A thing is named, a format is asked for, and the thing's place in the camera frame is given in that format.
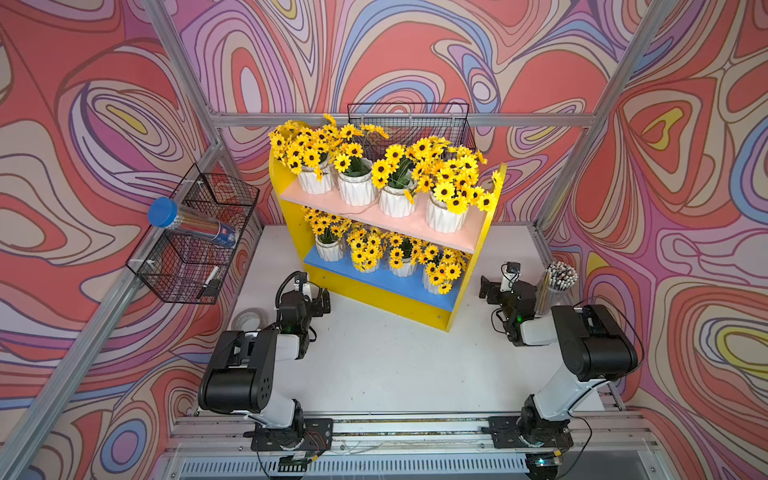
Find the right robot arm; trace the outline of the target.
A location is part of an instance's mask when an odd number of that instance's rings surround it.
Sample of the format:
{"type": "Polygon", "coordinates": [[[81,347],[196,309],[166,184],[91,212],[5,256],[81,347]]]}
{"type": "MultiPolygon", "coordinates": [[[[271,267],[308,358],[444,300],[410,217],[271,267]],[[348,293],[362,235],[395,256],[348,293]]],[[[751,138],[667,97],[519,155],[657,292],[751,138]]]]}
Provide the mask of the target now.
{"type": "Polygon", "coordinates": [[[496,449],[561,450],[573,447],[573,409],[593,390],[633,373],[640,365],[634,344],[603,305],[555,305],[535,315],[537,288],[505,287],[481,278],[479,297],[495,307],[507,339],[517,347],[557,345],[562,365],[516,416],[493,416],[482,432],[496,449]]]}

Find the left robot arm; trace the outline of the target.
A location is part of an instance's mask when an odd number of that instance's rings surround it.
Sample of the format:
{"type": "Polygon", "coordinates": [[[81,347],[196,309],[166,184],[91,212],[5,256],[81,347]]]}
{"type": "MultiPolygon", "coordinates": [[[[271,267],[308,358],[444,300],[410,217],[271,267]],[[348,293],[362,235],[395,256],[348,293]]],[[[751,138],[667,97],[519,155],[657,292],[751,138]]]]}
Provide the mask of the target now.
{"type": "Polygon", "coordinates": [[[254,423],[251,450],[320,456],[332,446],[333,420],[308,419],[297,399],[278,392],[276,365],[305,357],[316,339],[311,321],[331,312],[327,289],[298,279],[277,294],[276,321],[256,331],[222,333],[203,375],[198,405],[254,423]]]}

